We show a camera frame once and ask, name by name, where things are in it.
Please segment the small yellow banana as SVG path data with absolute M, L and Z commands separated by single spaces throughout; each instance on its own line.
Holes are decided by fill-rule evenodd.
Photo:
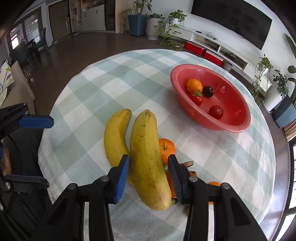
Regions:
M 131 110 L 122 109 L 113 114 L 104 132 L 104 149 L 112 167 L 118 166 L 123 155 L 130 155 L 125 141 L 125 132 L 132 115 Z

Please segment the red storage box right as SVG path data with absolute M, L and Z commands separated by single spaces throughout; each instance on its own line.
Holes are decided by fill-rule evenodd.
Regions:
M 223 65 L 223 62 L 224 62 L 224 59 L 223 58 L 221 58 L 220 56 L 218 56 L 218 55 L 216 55 L 216 54 L 214 54 L 214 53 L 212 53 L 212 52 L 210 52 L 208 50 L 206 50 L 203 53 L 203 57 L 206 60 L 208 60 L 208 61 L 210 61 L 210 62 L 212 62 L 212 63 L 214 63 L 214 64 L 216 64 L 218 66 L 222 66 Z

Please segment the large yellow banana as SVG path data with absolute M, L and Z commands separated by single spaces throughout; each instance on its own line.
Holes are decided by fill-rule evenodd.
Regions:
M 156 116 L 148 109 L 141 112 L 130 136 L 130 172 L 138 195 L 153 210 L 171 205 L 171 189 L 161 161 Z

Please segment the mandarin orange with stem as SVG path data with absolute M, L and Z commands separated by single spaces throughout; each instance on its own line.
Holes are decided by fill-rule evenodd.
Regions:
M 176 154 L 176 148 L 172 141 L 166 139 L 166 138 L 160 138 L 159 139 L 159 149 L 161 153 L 161 161 L 163 165 L 167 165 L 168 158 L 170 155 Z

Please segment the trailing pothos plant left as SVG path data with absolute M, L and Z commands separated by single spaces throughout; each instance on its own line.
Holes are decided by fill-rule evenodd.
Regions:
M 176 34 L 179 25 L 184 24 L 186 17 L 187 15 L 185 15 L 182 10 L 178 9 L 171 12 L 167 18 L 160 20 L 158 35 L 162 38 L 159 42 L 161 47 L 175 51 L 182 50 L 183 47 L 174 42 L 174 35 Z

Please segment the dark cherry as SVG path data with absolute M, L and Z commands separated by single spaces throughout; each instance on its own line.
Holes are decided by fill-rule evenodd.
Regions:
M 214 92 L 216 91 L 216 90 L 218 90 L 218 88 L 219 88 L 219 84 L 217 84 L 217 87 L 215 88 L 215 89 L 213 89 L 211 86 L 205 86 L 205 87 L 203 87 L 203 96 L 204 97 L 207 97 L 207 98 L 210 98 L 210 97 L 213 97 L 213 95 L 214 95 Z

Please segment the wall storage cabinet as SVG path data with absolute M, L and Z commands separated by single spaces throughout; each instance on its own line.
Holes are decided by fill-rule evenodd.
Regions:
M 115 32 L 115 1 L 69 1 L 73 32 Z

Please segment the smooth round orange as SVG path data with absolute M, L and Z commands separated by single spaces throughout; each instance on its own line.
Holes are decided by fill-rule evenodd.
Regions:
M 211 182 L 208 182 L 209 185 L 213 185 L 213 186 L 220 186 L 221 183 L 220 182 L 217 182 L 217 181 L 211 181 Z

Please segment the white ribbed planter plant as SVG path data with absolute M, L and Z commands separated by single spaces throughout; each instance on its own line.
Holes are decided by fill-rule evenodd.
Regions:
M 153 13 L 147 17 L 146 35 L 148 40 L 157 40 L 159 36 L 159 27 L 165 17 L 161 14 Z

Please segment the brown longan fruit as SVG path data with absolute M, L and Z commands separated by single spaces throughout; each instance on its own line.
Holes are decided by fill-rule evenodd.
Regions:
M 187 161 L 187 162 L 180 163 L 180 166 L 185 167 L 185 168 L 189 168 L 189 167 L 193 166 L 193 164 L 194 164 L 194 161 Z
M 190 176 L 195 176 L 198 177 L 197 172 L 196 171 L 189 171 L 189 175 Z

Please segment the red strawberry tomato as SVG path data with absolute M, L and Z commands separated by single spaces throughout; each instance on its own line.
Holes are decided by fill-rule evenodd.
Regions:
M 190 99 L 192 100 L 192 102 L 194 102 L 194 104 L 196 104 L 197 106 L 200 106 L 203 103 L 203 95 L 202 93 L 197 90 L 195 92 L 193 92 L 190 95 Z

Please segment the white tv cabinet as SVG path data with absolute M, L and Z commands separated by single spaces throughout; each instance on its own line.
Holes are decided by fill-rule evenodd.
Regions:
M 198 46 L 204 47 L 210 52 L 220 56 L 233 65 L 232 69 L 247 79 L 250 83 L 254 80 L 255 67 L 258 61 L 252 62 L 242 54 L 225 43 L 214 40 L 207 36 L 205 32 L 193 30 L 191 28 L 179 26 L 174 37 L 189 41 Z

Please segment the red storage box left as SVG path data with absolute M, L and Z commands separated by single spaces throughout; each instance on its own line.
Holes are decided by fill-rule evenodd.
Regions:
M 205 48 L 198 46 L 196 44 L 193 44 L 191 42 L 185 42 L 185 49 L 201 56 L 203 56 L 204 52 L 206 51 Z

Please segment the red storage box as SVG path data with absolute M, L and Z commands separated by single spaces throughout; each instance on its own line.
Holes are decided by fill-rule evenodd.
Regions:
M 210 61 L 210 62 L 212 62 L 212 63 L 214 63 L 214 64 L 216 64 L 218 66 L 222 66 L 223 65 L 223 62 L 224 62 L 224 59 L 223 58 L 221 58 L 220 56 L 218 56 L 218 55 L 216 55 L 216 54 L 214 54 L 214 53 L 212 53 L 212 52 L 210 52 L 208 50 L 206 50 L 203 53 L 203 57 L 206 60 L 208 60 L 208 61 Z
M 196 44 L 193 44 L 191 42 L 185 42 L 185 49 L 201 56 L 203 56 L 204 52 L 206 51 L 205 48 L 198 46 Z

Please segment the white pot bushy plant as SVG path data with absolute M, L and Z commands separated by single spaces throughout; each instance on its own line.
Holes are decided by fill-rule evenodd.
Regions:
M 263 103 L 263 107 L 268 113 L 271 113 L 272 109 L 288 95 L 287 76 L 279 70 L 275 70 L 275 72 L 271 91 L 267 94 Z

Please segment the blue planter bird-of-paradise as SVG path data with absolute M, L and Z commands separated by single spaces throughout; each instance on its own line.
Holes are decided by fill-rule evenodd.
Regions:
M 287 68 L 288 73 L 293 74 L 294 77 L 287 77 L 276 70 L 277 76 L 274 80 L 278 82 L 278 92 L 282 97 L 279 107 L 273 114 L 274 120 L 279 128 L 283 128 L 295 120 L 295 66 L 290 65 Z M 288 95 L 287 82 L 294 83 L 294 88 L 291 96 Z

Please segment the trailing pothos plant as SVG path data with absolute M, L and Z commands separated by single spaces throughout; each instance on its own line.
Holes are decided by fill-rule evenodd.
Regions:
M 184 24 L 186 17 L 187 15 L 185 15 L 182 10 L 178 9 L 171 12 L 167 18 L 160 20 L 158 35 L 162 38 L 159 42 L 161 47 L 175 51 L 182 50 L 183 47 L 174 42 L 174 35 L 176 34 L 179 25 Z
M 273 65 L 266 55 L 259 59 L 260 61 L 256 63 L 255 67 L 254 80 L 248 90 L 256 104 L 262 106 L 265 98 L 271 91 L 272 83 L 270 81 L 270 72 L 273 69 Z

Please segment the trailing pothos plant right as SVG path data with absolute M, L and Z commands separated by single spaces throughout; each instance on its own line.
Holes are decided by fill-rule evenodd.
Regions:
M 265 98 L 271 91 L 272 83 L 270 81 L 270 72 L 273 69 L 273 65 L 266 55 L 259 59 L 260 61 L 256 63 L 255 67 L 254 80 L 248 90 L 256 104 L 262 106 Z

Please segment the blue planter tall plant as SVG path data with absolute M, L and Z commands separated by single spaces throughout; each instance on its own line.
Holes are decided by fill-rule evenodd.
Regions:
M 122 20 L 124 17 L 127 17 L 130 36 L 140 37 L 145 35 L 147 15 L 143 15 L 142 13 L 144 7 L 147 7 L 149 11 L 152 11 L 151 3 L 152 0 L 133 1 L 127 9 L 119 14 Z

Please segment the orange in bowl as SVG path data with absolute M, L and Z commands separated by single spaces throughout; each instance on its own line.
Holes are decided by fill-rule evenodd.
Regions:
M 189 79 L 186 83 L 186 90 L 190 94 L 193 94 L 194 92 L 197 92 L 197 91 L 202 93 L 203 85 L 197 79 Z

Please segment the small grey round bin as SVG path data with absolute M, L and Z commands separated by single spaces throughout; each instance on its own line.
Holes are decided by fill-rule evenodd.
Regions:
M 232 67 L 233 67 L 233 65 L 232 65 L 231 63 L 227 62 L 227 61 L 223 61 L 223 65 L 222 65 L 222 67 L 223 67 L 226 71 L 230 72 L 231 69 L 232 69 Z

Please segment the red plastic colander bowl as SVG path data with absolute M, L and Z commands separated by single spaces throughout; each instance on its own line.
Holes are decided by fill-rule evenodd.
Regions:
M 196 105 L 186 88 L 190 79 L 197 79 L 203 87 L 213 88 L 212 97 L 203 97 Z M 240 91 L 217 72 L 194 64 L 181 64 L 171 71 L 171 84 L 176 91 L 181 107 L 199 125 L 215 131 L 239 133 L 251 122 L 251 114 Z

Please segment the beige sofa with cushion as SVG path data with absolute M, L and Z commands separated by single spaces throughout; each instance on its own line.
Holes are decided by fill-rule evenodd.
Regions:
M 1 94 L 1 108 L 6 108 L 15 104 L 26 102 L 30 114 L 35 114 L 35 95 L 31 90 L 27 78 L 25 77 L 18 61 L 11 66 L 11 77 L 14 82 L 6 89 L 6 95 Z

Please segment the green white checkered tablecloth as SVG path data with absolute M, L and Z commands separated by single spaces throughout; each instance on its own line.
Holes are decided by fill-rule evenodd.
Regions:
M 216 84 L 216 102 L 231 120 L 250 112 L 241 133 L 212 131 L 194 122 L 196 109 L 182 109 L 171 71 L 182 64 L 206 67 L 232 83 L 244 98 Z M 175 204 L 160 158 L 159 139 L 173 142 L 179 162 L 193 161 L 204 182 L 227 182 L 257 222 L 266 216 L 274 189 L 275 150 L 258 105 L 229 73 L 186 52 L 136 50 L 111 56 L 74 76 L 43 133 L 39 164 L 56 201 L 65 188 L 91 184 L 111 169 L 105 142 L 131 156 L 132 171 L 122 199 L 110 207 L 116 240 L 182 240 L 187 216 Z

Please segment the black wall television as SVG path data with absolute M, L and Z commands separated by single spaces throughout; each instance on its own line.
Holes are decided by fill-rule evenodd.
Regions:
M 191 14 L 226 27 L 262 49 L 272 19 L 246 1 L 193 1 Z

